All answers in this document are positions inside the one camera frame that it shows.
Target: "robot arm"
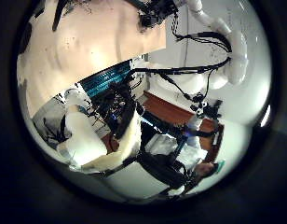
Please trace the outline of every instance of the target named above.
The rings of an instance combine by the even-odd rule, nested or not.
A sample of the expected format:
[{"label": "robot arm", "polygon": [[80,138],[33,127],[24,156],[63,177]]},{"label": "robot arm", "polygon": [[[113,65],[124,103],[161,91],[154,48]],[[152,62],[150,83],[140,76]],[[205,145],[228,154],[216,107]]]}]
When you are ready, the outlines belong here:
[{"label": "robot arm", "polygon": [[[245,78],[249,62],[246,39],[242,32],[230,30],[221,18],[215,19],[205,13],[201,0],[151,1],[147,5],[149,13],[140,16],[141,25],[144,27],[153,27],[155,24],[162,23],[169,15],[176,14],[178,11],[177,7],[181,7],[184,4],[187,4],[188,9],[197,21],[210,28],[213,32],[222,35],[231,48],[227,55],[231,60],[225,65],[223,73],[215,74],[216,78],[213,81],[227,79],[230,84],[239,85]],[[202,34],[204,33],[188,35],[187,37],[202,37]]]}]

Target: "black cable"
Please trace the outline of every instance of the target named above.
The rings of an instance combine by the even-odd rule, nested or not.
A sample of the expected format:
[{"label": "black cable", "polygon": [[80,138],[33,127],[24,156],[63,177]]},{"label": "black cable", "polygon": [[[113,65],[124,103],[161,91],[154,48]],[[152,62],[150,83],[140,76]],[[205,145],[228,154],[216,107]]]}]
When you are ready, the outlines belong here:
[{"label": "black cable", "polygon": [[134,90],[135,88],[139,87],[143,82],[143,78],[141,77],[141,79],[139,80],[139,82],[137,82],[134,86],[131,87],[132,90]]},{"label": "black cable", "polygon": [[206,90],[205,95],[203,96],[203,100],[206,99],[206,97],[207,97],[207,95],[208,95],[209,87],[210,87],[210,76],[211,76],[211,74],[212,74],[213,71],[214,71],[214,70],[211,70],[211,72],[210,72],[209,75],[208,75],[207,90]]}]

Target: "mechanical part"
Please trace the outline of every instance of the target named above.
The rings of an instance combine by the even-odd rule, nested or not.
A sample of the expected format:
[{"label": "mechanical part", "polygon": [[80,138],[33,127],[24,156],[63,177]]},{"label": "mechanical part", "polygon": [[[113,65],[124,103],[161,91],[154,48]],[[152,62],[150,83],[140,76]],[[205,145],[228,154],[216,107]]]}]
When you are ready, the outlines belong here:
[{"label": "mechanical part", "polygon": [[146,12],[140,15],[140,23],[142,27],[153,28],[176,12],[178,7],[172,0],[153,0],[146,4]]}]

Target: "beige panel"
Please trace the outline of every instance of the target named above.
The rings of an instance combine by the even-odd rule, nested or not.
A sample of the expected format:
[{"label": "beige panel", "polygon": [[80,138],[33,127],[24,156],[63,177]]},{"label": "beige panel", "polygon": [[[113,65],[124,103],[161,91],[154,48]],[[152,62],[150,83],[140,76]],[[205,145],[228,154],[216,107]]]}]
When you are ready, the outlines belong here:
[{"label": "beige panel", "polygon": [[18,77],[27,81],[30,117],[51,97],[116,63],[166,47],[165,25],[139,32],[137,9],[124,0],[92,0],[91,13],[78,6],[51,31],[57,1],[33,19],[27,50],[18,59]]}]

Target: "blue circuit board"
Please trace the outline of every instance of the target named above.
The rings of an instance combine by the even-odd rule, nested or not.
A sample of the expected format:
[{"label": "blue circuit board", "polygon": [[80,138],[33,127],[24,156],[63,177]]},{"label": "blue circuit board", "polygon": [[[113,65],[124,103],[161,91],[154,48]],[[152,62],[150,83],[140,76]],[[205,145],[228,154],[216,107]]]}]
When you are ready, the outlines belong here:
[{"label": "blue circuit board", "polygon": [[122,81],[130,71],[130,61],[116,64],[80,81],[89,98],[108,89],[112,82]]}]

